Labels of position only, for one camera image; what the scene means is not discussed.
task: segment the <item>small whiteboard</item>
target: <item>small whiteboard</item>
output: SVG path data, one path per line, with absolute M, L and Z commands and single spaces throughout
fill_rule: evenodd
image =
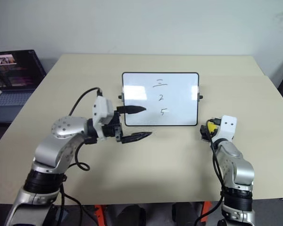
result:
M 197 73 L 129 73 L 123 77 L 124 105 L 147 110 L 125 114 L 127 126 L 196 126 Z

